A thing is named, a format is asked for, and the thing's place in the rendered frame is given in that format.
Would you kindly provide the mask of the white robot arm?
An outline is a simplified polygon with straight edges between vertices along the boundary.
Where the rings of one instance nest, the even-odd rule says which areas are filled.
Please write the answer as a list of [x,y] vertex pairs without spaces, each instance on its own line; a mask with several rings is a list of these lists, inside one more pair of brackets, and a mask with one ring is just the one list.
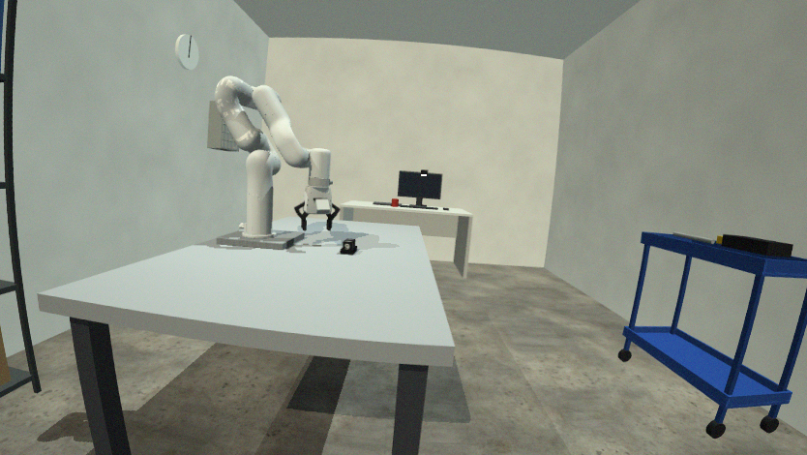
[[237,146],[252,151],[246,161],[247,222],[239,225],[244,229],[242,235],[275,237],[277,233],[272,232],[273,175],[281,169],[281,160],[267,135],[252,124],[241,106],[259,111],[278,150],[291,167],[310,166],[309,185],[333,184],[329,179],[331,152],[300,145],[291,130],[281,97],[269,86],[253,87],[238,77],[226,76],[216,87],[215,103]]

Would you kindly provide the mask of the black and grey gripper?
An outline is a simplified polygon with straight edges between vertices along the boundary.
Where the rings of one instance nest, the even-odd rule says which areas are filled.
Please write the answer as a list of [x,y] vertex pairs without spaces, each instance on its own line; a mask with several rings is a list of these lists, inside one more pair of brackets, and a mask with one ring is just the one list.
[[[329,213],[328,214],[323,214],[323,215],[326,215],[328,217],[327,225],[326,225],[327,230],[331,230],[331,228],[332,228],[332,220],[337,216],[337,214],[340,211],[340,208],[332,203],[331,188],[329,188],[329,186],[311,186],[311,185],[306,186],[303,202],[294,207],[294,210],[296,211],[297,215],[302,219],[301,228],[303,229],[303,231],[307,230],[307,220],[306,220],[306,218],[308,217],[308,215],[309,214],[316,214],[315,213],[314,198],[318,198],[318,197],[328,198],[329,206],[331,205]],[[305,212],[303,214],[301,214],[299,209],[303,207],[303,211],[304,211],[304,206],[305,206]],[[334,208],[335,211],[331,215],[332,208]]]

